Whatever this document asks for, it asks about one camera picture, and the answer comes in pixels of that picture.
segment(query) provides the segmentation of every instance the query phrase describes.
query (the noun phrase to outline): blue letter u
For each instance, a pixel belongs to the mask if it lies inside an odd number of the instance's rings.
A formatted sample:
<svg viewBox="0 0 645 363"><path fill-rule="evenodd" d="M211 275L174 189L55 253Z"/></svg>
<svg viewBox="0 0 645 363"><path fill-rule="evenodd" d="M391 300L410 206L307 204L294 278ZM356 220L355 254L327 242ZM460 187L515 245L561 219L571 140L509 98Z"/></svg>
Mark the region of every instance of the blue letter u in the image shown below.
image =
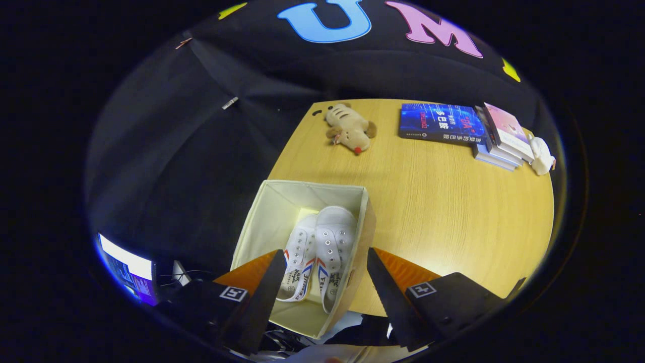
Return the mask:
<svg viewBox="0 0 645 363"><path fill-rule="evenodd" d="M372 28L370 18L359 6L361 0L326 0L328 4L341 7L350 18L350 24L344 28L329 29L323 25L313 9L314 3L293 6L278 14L278 18L286 19L295 32L304 40L313 43L337 43L352 40L367 34Z"/></svg>

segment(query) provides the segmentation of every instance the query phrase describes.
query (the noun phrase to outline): pink book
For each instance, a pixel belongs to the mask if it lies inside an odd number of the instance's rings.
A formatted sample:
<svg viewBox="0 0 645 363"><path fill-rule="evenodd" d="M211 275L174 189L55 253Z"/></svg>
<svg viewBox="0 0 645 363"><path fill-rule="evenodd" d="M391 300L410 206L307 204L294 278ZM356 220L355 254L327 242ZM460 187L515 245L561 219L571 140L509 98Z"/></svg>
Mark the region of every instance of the pink book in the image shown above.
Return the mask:
<svg viewBox="0 0 645 363"><path fill-rule="evenodd" d="M533 162L533 151L528 143L526 134L515 116L484 102L489 120L492 122L491 129L495 134L497 146L518 158L529 163Z"/></svg>

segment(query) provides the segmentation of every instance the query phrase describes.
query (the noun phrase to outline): canvas shoe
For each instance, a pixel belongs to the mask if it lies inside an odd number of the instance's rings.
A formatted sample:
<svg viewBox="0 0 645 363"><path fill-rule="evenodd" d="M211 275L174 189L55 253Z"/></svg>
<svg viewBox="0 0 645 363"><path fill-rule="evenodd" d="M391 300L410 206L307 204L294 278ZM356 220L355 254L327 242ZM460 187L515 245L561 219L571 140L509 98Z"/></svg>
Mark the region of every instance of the canvas shoe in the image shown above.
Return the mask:
<svg viewBox="0 0 645 363"><path fill-rule="evenodd" d="M315 228L318 283L322 308L330 313L338 286L347 268L356 235L356 218L347 209L338 206L323 208L318 213Z"/></svg>
<svg viewBox="0 0 645 363"><path fill-rule="evenodd" d="M276 300L303 301L309 289L309 276L316 259L316 214L309 214L298 222L284 248L286 270Z"/></svg>

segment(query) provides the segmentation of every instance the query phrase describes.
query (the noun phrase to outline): black fabric backdrop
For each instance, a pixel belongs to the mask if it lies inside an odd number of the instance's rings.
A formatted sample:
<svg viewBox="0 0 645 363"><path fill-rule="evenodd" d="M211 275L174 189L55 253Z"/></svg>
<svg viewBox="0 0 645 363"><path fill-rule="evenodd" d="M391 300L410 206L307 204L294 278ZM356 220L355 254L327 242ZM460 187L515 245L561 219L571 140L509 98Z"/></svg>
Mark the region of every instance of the black fabric backdrop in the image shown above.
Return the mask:
<svg viewBox="0 0 645 363"><path fill-rule="evenodd" d="M476 36L470 35L483 58L454 45L409 41L398 10L362 1L372 20L368 34L311 43L277 18L297 4L260 1L223 20L209 17L161 45L125 79L88 152L86 202L98 231L143 256L226 272L259 184L318 101L487 101L550 144L559 142L550 115L537 112L539 97L528 80L505 74L499 55ZM347 25L336 5L321 2L316 13L328 27ZM223 110L233 97L239 100Z"/></svg>

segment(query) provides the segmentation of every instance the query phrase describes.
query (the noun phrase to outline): white plush toy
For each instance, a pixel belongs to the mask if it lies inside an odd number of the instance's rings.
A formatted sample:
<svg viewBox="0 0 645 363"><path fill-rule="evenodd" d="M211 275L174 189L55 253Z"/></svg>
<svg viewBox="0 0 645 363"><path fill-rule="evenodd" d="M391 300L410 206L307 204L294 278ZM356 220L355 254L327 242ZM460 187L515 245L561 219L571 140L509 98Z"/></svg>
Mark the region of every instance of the white plush toy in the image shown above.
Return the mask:
<svg viewBox="0 0 645 363"><path fill-rule="evenodd" d="M535 138L533 135L528 134L528 143L531 145L531 150L535 156L531 167L538 175L546 174L551 167L555 168L555 158L551 156L549 147L543 139Z"/></svg>
<svg viewBox="0 0 645 363"><path fill-rule="evenodd" d="M376 136L376 125L367 121L361 114L352 110L349 103L339 103L330 107L325 120L331 128L327 130L327 138L333 139L333 144L343 145L353 150L356 155L370 147L370 138Z"/></svg>

